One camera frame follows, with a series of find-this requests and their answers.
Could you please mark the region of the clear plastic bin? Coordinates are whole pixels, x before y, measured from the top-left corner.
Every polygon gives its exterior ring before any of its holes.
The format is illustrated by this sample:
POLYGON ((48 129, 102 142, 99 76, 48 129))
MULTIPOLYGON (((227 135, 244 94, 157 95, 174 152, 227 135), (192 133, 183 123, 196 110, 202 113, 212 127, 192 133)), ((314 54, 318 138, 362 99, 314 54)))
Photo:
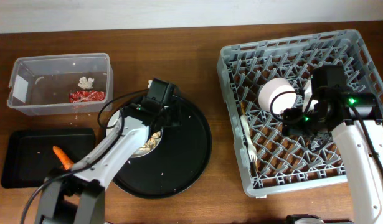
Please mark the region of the clear plastic bin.
POLYGON ((113 70, 106 53, 45 55, 15 61, 7 106, 28 116, 99 112, 113 99, 113 70), (105 92, 102 101, 71 103, 69 94, 81 77, 94 78, 91 90, 105 92))

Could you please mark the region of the wooden chopstick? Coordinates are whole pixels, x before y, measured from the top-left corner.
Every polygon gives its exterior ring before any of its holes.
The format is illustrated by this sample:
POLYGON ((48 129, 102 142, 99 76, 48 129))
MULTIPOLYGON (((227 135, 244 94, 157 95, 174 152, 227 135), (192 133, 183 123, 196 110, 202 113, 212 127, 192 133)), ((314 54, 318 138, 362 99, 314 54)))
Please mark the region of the wooden chopstick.
MULTIPOLYGON (((242 102, 240 102, 240 109, 242 111, 242 115, 246 115, 244 104, 242 102)), ((253 168, 255 170, 255 175, 257 176, 258 175, 257 162, 256 163, 252 162, 252 164, 253 164, 253 168)))

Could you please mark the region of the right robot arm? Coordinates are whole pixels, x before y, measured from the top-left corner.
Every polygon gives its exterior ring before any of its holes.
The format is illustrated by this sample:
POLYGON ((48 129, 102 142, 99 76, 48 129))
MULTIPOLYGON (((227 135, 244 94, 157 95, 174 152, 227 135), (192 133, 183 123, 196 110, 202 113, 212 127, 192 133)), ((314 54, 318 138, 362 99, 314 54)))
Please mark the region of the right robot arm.
POLYGON ((355 92, 340 65, 323 65, 310 76, 305 109, 286 109, 285 136, 332 138, 341 155, 355 223, 383 223, 383 116, 375 94, 355 92))

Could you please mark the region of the red snack wrapper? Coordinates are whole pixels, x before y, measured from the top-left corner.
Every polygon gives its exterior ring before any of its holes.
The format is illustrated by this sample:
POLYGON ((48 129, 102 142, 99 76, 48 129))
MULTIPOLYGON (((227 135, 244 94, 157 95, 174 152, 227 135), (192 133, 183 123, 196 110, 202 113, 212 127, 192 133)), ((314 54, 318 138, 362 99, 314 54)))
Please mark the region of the red snack wrapper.
POLYGON ((106 97, 105 92, 87 90, 87 91, 76 91, 69 94, 69 100, 71 103, 81 103, 89 101, 102 101, 106 97))

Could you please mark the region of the black rectangular tray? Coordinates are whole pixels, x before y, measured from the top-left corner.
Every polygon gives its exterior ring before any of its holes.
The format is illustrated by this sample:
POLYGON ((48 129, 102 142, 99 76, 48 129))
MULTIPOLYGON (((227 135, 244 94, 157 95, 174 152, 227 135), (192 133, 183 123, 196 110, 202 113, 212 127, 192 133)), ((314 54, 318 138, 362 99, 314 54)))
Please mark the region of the black rectangular tray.
POLYGON ((91 128, 13 132, 2 172, 2 187, 40 186, 52 169, 62 167, 53 152, 54 146, 61 148, 73 162, 78 162, 95 147, 95 133, 91 128))

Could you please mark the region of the grey plate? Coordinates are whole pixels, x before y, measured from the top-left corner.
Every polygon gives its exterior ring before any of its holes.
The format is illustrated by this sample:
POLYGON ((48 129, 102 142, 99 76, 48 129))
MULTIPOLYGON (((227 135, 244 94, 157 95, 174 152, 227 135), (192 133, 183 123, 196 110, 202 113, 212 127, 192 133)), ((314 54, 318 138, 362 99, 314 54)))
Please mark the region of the grey plate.
MULTIPOLYGON (((119 117, 120 117, 120 112, 117 110, 108 120, 108 125, 109 126, 115 125, 116 122, 119 120, 119 117)), ((158 146, 158 144, 160 143, 162 139, 162 136, 163 136, 163 130, 160 130, 159 132, 155 132, 154 134, 152 134, 151 138, 143 146, 141 146, 137 151, 135 151, 130 157, 137 158, 137 157, 142 157, 149 154, 158 146)))

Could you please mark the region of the pink saucer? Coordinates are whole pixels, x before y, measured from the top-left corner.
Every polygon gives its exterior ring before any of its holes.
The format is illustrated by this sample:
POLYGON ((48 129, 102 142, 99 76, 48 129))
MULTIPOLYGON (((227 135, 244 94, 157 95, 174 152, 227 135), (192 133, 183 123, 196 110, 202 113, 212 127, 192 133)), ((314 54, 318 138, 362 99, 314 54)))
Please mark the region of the pink saucer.
POLYGON ((284 78, 271 79, 259 91, 259 107, 264 111, 270 112, 270 105, 274 97, 286 91, 290 91, 290 93, 285 93, 274 101, 272 106, 274 114, 282 114, 286 109, 292 108, 296 101, 296 93, 288 80, 284 78))

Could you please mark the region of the round black tray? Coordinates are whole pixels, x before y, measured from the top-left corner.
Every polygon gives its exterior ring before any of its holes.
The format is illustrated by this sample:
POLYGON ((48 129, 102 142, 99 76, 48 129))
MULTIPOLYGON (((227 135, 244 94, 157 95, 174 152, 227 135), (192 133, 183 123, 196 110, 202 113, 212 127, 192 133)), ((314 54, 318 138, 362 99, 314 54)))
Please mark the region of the round black tray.
POLYGON ((158 145, 147 155, 132 157, 113 179, 120 189, 145 199, 171 197, 187 190, 202 175, 212 152, 212 135, 202 111, 174 95, 181 125, 164 128, 158 145))

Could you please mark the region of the grey dishwasher rack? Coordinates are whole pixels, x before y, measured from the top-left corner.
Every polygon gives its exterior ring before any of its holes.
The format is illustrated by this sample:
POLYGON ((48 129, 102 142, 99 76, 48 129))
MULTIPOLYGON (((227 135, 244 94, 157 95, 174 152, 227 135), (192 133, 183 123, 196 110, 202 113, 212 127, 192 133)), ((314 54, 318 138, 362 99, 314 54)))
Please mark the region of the grey dishwasher rack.
POLYGON ((308 140, 281 133, 281 124, 258 105, 266 82, 284 78, 300 90, 311 71, 322 65, 344 68, 348 86, 377 95, 383 115, 383 82, 361 34, 354 29, 228 45, 221 49, 217 72, 234 135, 243 189, 249 197, 311 189, 346 181, 340 153, 333 142, 307 147, 308 140), (240 116, 244 104, 257 150, 255 175, 240 116))

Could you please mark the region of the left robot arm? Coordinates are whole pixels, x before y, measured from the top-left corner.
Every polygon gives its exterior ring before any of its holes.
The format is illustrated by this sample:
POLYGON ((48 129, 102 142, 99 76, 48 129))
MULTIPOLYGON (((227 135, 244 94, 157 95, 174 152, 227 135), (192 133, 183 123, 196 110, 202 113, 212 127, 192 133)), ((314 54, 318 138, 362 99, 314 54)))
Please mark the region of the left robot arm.
POLYGON ((44 180, 24 206, 20 222, 39 195, 36 223, 104 223, 106 189, 118 171, 154 133, 180 125, 179 92, 173 83, 150 81, 138 92, 138 102, 118 108, 116 122, 104 127, 109 134, 89 154, 44 180))

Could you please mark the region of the orange carrot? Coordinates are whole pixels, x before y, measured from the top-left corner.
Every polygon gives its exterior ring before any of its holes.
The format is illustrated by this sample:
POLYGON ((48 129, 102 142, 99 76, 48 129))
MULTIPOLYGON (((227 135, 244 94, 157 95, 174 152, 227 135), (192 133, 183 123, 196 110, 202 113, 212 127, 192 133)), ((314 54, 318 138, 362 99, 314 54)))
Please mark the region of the orange carrot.
POLYGON ((68 155, 58 146, 52 147, 53 152, 58 157, 60 162, 62 163, 65 170, 70 170, 72 166, 74 165, 73 161, 69 158, 68 155))

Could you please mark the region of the white plastic fork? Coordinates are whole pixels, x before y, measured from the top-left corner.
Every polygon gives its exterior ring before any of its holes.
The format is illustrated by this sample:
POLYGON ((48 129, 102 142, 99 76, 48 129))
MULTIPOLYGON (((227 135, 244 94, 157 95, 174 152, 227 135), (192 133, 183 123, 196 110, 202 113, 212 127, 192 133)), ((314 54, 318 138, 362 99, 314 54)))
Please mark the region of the white plastic fork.
POLYGON ((250 135, 250 127, 248 125, 248 119, 246 115, 240 116, 240 121, 242 128, 245 133, 245 138, 247 140, 247 150, 250 161, 253 163, 257 162, 257 150, 256 147, 252 143, 251 135, 250 135))

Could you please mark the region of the crumpled white tissue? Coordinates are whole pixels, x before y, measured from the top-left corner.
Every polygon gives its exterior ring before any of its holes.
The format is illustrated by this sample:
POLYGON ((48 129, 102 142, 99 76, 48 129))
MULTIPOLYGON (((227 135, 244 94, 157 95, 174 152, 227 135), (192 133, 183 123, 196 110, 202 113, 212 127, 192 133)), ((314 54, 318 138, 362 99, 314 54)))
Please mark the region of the crumpled white tissue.
POLYGON ((91 90, 93 88, 94 78, 81 77, 79 79, 78 87, 83 90, 91 90))

